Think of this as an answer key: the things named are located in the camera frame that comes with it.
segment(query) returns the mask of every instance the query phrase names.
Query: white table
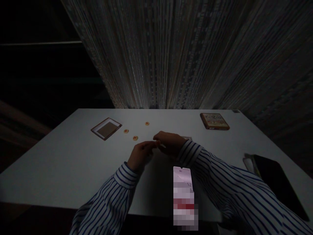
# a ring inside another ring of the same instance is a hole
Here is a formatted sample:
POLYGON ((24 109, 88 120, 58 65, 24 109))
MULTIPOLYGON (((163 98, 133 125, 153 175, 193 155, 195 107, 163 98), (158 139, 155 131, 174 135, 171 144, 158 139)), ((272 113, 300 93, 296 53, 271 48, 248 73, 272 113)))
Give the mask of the white table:
MULTIPOLYGON (((231 110, 79 109, 0 174, 0 201, 77 209, 128 160, 136 143, 152 140, 160 130, 191 136, 217 157, 244 169, 245 153, 278 161, 313 225, 313 180, 248 118, 231 110), (205 129, 200 113, 220 113, 230 130, 205 129), (107 117, 123 126, 103 141, 90 130, 107 117)), ((172 210, 172 179, 172 163, 156 149, 129 213, 167 216, 172 210)), ((220 221, 221 214, 196 182, 194 189, 200 218, 220 221)))

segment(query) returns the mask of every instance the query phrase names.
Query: pixelated screen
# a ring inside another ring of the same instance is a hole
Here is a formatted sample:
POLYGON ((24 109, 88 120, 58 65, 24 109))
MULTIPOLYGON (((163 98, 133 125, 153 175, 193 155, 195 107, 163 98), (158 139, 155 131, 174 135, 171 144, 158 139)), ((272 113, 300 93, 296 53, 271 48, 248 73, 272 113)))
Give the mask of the pixelated screen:
POLYGON ((198 206, 195 204, 191 171, 173 167, 173 225, 178 230, 198 230, 198 206))

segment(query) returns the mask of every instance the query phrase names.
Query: hand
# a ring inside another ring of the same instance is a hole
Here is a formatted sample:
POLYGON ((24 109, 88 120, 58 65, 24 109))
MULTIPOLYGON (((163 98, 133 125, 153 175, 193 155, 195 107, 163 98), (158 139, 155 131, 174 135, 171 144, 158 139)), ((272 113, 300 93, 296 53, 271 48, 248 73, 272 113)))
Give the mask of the hand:
POLYGON ((176 159, 179 154, 180 149, 187 141, 178 134, 168 133, 160 131, 153 137, 154 140, 161 141, 161 143, 166 147, 158 145, 158 148, 162 153, 172 156, 176 159))
POLYGON ((145 141, 134 146, 128 159, 127 165, 133 170, 138 171, 144 167, 146 157, 152 154, 152 149, 157 147, 154 141, 145 141))

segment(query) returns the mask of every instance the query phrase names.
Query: person's left hand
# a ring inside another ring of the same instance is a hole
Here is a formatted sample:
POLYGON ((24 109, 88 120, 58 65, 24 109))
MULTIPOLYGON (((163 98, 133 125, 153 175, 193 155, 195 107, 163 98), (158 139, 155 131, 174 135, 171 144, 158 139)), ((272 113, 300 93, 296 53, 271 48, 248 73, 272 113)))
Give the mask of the person's left hand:
POLYGON ((138 171, 144 167, 146 157, 152 154, 157 144, 155 141, 145 141, 134 146, 133 151, 128 159, 127 165, 133 170, 138 171))

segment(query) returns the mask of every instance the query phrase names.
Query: striped shirt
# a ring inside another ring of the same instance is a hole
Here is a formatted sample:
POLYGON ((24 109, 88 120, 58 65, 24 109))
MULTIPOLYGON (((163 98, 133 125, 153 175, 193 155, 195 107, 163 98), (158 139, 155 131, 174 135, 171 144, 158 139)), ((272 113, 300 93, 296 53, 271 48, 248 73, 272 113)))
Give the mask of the striped shirt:
MULTIPOLYGON (((313 234, 295 213, 279 202, 259 177, 230 166, 188 140, 178 155, 223 216, 238 221, 245 234, 313 234)), ((119 234, 139 175, 124 162, 76 212, 70 234, 119 234)))

